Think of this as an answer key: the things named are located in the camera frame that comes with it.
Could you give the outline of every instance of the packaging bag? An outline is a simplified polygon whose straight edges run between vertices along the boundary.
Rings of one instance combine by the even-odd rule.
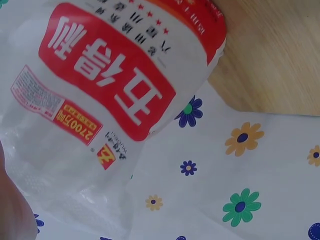
[[[7,6],[17,9],[9,1],[0,16]],[[0,25],[7,172],[59,220],[125,239],[144,141],[217,65],[223,15],[209,0],[49,1],[30,12]]]

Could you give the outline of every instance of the tablecloth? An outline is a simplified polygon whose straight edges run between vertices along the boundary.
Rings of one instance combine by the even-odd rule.
[[[320,119],[237,112],[207,82],[186,104],[131,176],[129,239],[319,240]],[[30,204],[38,240],[108,240]]]

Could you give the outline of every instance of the hand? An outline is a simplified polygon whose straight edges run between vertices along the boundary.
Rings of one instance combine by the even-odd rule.
[[[0,240],[35,240],[34,214],[5,170],[5,155],[0,142]]]

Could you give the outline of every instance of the yellow flower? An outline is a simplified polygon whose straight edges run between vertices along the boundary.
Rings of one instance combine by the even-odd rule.
[[[151,211],[154,210],[160,210],[160,208],[164,205],[162,203],[162,198],[158,197],[158,195],[154,195],[154,196],[149,196],[149,198],[147,200],[145,200],[146,202],[146,207],[150,208]]]
[[[316,145],[313,149],[310,149],[310,154],[306,159],[309,160],[310,165],[315,165],[316,167],[320,166],[320,147]]]
[[[245,150],[253,150],[258,146],[256,140],[265,135],[264,131],[258,131],[261,127],[259,123],[250,126],[250,122],[245,122],[241,129],[235,128],[231,132],[231,138],[225,141],[226,146],[229,146],[225,154],[229,155],[235,151],[237,157],[244,154]]]

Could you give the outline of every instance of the wooden surface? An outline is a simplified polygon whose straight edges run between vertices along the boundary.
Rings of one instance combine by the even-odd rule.
[[[247,112],[320,116],[320,0],[214,0],[228,27],[209,78]]]

